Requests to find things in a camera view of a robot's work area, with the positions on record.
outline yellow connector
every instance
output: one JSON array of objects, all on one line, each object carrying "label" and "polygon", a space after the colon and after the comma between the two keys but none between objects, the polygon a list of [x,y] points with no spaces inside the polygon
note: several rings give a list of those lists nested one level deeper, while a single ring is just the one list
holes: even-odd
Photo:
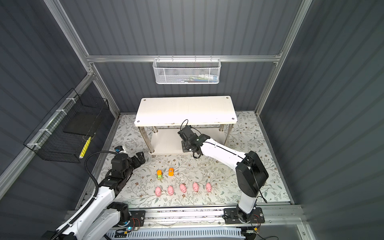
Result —
[{"label": "yellow connector", "polygon": [[79,158],[82,159],[87,152],[88,146],[91,143],[91,137],[88,138],[88,140],[85,142],[83,149],[81,150]]}]

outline black wire basket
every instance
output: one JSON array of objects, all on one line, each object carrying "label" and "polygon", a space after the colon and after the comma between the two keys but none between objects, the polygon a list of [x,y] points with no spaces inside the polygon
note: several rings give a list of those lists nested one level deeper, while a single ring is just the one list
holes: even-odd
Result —
[{"label": "black wire basket", "polygon": [[104,98],[77,95],[63,109],[56,110],[44,129],[37,127],[24,145],[47,161],[80,163],[109,112]]}]

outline wire basket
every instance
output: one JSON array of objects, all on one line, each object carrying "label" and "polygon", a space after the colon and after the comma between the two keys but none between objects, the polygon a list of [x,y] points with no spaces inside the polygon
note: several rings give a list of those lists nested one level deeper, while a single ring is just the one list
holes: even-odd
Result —
[{"label": "wire basket", "polygon": [[40,137],[30,135],[24,145],[43,160],[80,163],[81,154],[85,154],[83,149],[86,151],[108,114],[108,101],[76,95],[63,109],[56,111],[57,116],[46,128],[35,129]]},{"label": "wire basket", "polygon": [[155,59],[153,70],[158,84],[217,84],[221,62],[169,62]]}]

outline floral patterned surface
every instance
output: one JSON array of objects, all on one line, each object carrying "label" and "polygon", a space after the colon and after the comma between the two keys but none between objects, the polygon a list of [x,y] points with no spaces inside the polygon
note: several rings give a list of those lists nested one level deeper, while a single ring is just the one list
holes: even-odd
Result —
[{"label": "floral patterned surface", "polygon": [[[263,196],[268,202],[289,202],[254,112],[236,112],[236,115],[238,121],[233,126],[227,146],[242,152],[255,151],[269,173],[266,184],[261,188]],[[136,115],[122,116],[110,150],[115,146],[125,145],[130,156],[143,151],[146,163],[134,170],[115,201],[128,203],[130,208],[236,204],[239,201],[241,190],[237,185],[236,175],[219,161],[206,156],[199,159],[194,159],[191,155],[150,156],[138,128],[134,126],[135,118]],[[152,129],[147,127],[146,130],[151,137]],[[99,182],[111,168],[112,158],[111,154],[107,157]],[[170,167],[174,168],[173,177],[168,176]],[[157,170],[163,172],[162,180],[157,180]],[[198,192],[192,189],[194,182],[199,185]],[[207,182],[212,185],[211,192],[205,190]],[[187,187],[186,193],[181,192],[181,183]],[[160,197],[155,195],[157,186],[162,190]],[[169,186],[174,188],[172,196],[167,192]]]}]

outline pink pig toy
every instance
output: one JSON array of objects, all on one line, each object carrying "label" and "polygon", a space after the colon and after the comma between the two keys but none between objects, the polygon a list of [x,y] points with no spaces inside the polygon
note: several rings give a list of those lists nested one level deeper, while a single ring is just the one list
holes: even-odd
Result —
[{"label": "pink pig toy", "polygon": [[157,187],[155,189],[155,194],[156,194],[156,196],[160,197],[160,195],[161,195],[161,188],[160,187]]},{"label": "pink pig toy", "polygon": [[185,187],[184,184],[180,184],[180,190],[181,190],[181,192],[183,192],[183,193],[186,193],[186,192],[187,192],[187,188]]},{"label": "pink pig toy", "polygon": [[173,187],[172,186],[168,187],[168,194],[173,195]]},{"label": "pink pig toy", "polygon": [[205,189],[207,190],[207,192],[211,192],[212,191],[212,186],[211,186],[211,184],[209,182],[205,185]]},{"label": "pink pig toy", "polygon": [[193,183],[193,191],[198,192],[199,191],[199,185],[197,183]]}]

